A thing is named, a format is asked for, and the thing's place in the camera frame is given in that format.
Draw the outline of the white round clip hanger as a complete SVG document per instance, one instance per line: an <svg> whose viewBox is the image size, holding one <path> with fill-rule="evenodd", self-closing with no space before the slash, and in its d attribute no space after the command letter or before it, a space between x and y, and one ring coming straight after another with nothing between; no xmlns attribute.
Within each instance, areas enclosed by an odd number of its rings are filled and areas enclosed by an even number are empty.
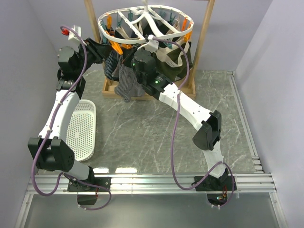
<svg viewBox="0 0 304 228"><path fill-rule="evenodd" d="M102 14L97 23L102 36L119 45L145 44L148 35L172 41L193 30L193 19L179 9L149 5L114 9Z"/></svg>

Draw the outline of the grey striped boxer underwear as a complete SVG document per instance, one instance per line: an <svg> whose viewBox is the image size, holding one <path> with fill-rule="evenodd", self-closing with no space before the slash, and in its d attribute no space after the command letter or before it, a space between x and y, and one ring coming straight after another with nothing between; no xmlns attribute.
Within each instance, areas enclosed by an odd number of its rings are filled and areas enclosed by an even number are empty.
<svg viewBox="0 0 304 228"><path fill-rule="evenodd" d="M118 64L112 76L118 76L118 85L114 88L116 95L130 102L132 97L143 97L145 91L141 84L137 82L134 71L124 64Z"/></svg>

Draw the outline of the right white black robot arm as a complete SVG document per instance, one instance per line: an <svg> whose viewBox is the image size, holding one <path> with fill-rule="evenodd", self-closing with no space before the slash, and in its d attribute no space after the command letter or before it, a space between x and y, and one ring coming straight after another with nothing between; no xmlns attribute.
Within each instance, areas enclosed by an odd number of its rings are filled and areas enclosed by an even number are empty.
<svg viewBox="0 0 304 228"><path fill-rule="evenodd" d="M156 61L147 50L137 50L127 57L127 64L134 71L143 90L156 100L167 104L182 115L197 131L193 143L203 151L209 174L209 184L219 190L226 184L228 169L220 150L222 116L196 103L168 77L156 69Z"/></svg>

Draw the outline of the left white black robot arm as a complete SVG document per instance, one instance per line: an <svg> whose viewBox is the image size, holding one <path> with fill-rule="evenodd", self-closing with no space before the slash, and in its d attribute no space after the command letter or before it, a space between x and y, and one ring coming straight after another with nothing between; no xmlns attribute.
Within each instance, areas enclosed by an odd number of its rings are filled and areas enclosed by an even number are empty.
<svg viewBox="0 0 304 228"><path fill-rule="evenodd" d="M66 143L66 135L74 109L84 92L84 72L93 64L103 63L111 51L110 45L99 44L90 38L79 45L78 51L69 46L59 50L55 103L38 137L28 141L33 158L31 178L37 192L40 190L34 179L36 169L60 171L73 185L79 185L85 191L97 187L92 167L76 160L74 151Z"/></svg>

